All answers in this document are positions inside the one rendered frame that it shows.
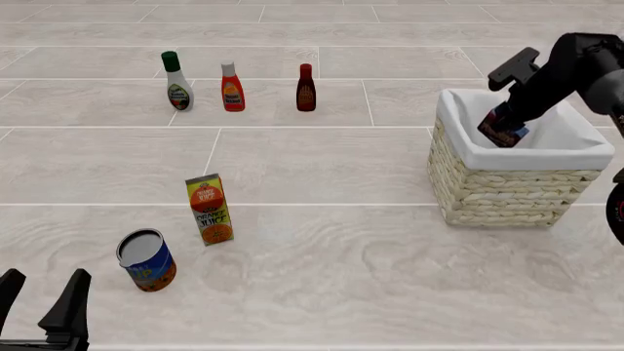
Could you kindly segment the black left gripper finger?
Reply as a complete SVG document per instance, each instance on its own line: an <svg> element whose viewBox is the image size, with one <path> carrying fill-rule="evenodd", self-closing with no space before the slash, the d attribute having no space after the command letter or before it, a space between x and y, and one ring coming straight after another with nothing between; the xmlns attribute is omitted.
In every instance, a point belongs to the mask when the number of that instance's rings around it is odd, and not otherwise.
<svg viewBox="0 0 624 351"><path fill-rule="evenodd" d="M0 331L23 287L26 277L16 268L11 268L0 277Z"/></svg>
<svg viewBox="0 0 624 351"><path fill-rule="evenodd" d="M87 305L92 276L78 268L47 315L38 323L49 344L85 344L89 338Z"/></svg>

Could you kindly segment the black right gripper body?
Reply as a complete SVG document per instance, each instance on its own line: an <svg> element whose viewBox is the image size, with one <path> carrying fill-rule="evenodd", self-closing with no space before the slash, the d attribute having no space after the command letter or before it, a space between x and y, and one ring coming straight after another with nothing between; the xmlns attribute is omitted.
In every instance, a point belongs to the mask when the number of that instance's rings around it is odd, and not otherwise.
<svg viewBox="0 0 624 351"><path fill-rule="evenodd" d="M562 90L556 84L528 82L514 84L509 97L501 104L503 125L523 125L541 117L547 110L562 101Z"/></svg>

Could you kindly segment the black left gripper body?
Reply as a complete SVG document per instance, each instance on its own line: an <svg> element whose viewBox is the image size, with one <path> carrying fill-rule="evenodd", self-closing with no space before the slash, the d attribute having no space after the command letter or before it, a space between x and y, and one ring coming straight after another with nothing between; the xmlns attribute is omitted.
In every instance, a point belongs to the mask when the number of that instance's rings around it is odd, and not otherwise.
<svg viewBox="0 0 624 351"><path fill-rule="evenodd" d="M46 332L44 339L0 339L0 351L88 351L89 333Z"/></svg>

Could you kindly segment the chocolate pudding box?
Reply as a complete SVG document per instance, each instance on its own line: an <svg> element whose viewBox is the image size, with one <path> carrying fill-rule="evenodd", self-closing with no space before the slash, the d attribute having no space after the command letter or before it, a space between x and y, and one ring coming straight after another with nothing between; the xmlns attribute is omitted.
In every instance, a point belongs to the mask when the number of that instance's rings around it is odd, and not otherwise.
<svg viewBox="0 0 624 351"><path fill-rule="evenodd" d="M513 148L529 133L507 102L494 107L477 129L499 148Z"/></svg>

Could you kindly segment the white cloth basket liner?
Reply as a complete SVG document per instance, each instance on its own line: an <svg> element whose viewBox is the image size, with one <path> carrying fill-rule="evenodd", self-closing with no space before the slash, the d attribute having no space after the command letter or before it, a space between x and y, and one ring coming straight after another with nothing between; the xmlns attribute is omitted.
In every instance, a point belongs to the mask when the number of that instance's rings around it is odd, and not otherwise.
<svg viewBox="0 0 624 351"><path fill-rule="evenodd" d="M527 122L528 134L512 148L499 148L477 127L505 93L446 89L436 116L464 165L476 171L601 171L615 148L567 101Z"/></svg>

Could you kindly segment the pale woven wicker basket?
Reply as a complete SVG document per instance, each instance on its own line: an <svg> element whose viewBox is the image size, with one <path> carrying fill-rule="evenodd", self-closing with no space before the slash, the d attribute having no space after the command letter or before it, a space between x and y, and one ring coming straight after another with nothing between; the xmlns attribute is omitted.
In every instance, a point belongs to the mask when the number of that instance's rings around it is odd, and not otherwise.
<svg viewBox="0 0 624 351"><path fill-rule="evenodd" d="M453 150L435 119L427 172L447 224L550 227L601 171L476 171Z"/></svg>

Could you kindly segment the blue and orange soup tin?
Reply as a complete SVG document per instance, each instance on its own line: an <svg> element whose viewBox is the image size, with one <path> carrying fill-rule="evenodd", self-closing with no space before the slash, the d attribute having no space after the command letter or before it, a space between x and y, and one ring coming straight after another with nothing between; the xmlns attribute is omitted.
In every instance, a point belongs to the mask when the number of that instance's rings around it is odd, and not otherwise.
<svg viewBox="0 0 624 351"><path fill-rule="evenodd" d="M119 243L116 256L137 288L157 292L176 276L176 263L162 233L143 228L130 233Z"/></svg>

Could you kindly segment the orange juice carton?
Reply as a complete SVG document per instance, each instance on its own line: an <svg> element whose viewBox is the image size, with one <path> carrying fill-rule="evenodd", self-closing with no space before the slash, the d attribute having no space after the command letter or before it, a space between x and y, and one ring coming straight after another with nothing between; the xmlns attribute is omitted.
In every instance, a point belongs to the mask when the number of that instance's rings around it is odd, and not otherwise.
<svg viewBox="0 0 624 351"><path fill-rule="evenodd" d="M221 178L203 175L185 181L191 211L204 245L234 238Z"/></svg>

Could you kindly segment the dark red sauce bottle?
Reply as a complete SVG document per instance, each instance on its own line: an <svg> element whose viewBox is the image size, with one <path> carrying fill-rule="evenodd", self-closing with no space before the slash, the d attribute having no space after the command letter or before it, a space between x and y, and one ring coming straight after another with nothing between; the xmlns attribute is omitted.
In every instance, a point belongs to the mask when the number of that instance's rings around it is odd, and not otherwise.
<svg viewBox="0 0 624 351"><path fill-rule="evenodd" d="M312 77L312 65L303 63L299 69L296 90L297 110L309 112L316 109L316 88Z"/></svg>

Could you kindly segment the white dressing bottle green cap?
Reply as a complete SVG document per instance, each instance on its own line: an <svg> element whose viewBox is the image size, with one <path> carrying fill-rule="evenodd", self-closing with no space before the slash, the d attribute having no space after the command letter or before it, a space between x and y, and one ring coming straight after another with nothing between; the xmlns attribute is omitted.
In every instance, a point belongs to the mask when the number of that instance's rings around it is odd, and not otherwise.
<svg viewBox="0 0 624 351"><path fill-rule="evenodd" d="M194 95L190 84L183 75L176 52L161 55L167 73L167 97L177 111L189 111L193 107Z"/></svg>

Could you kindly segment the orange sauce bottle white cap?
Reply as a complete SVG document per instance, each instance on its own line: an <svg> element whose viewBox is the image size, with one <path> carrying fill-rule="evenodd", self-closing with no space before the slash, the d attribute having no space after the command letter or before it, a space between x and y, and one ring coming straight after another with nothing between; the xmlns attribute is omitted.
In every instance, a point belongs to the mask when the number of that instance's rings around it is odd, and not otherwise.
<svg viewBox="0 0 624 351"><path fill-rule="evenodd" d="M245 110L245 96L241 82L236 74L233 60L221 64L221 96L224 109L228 112Z"/></svg>

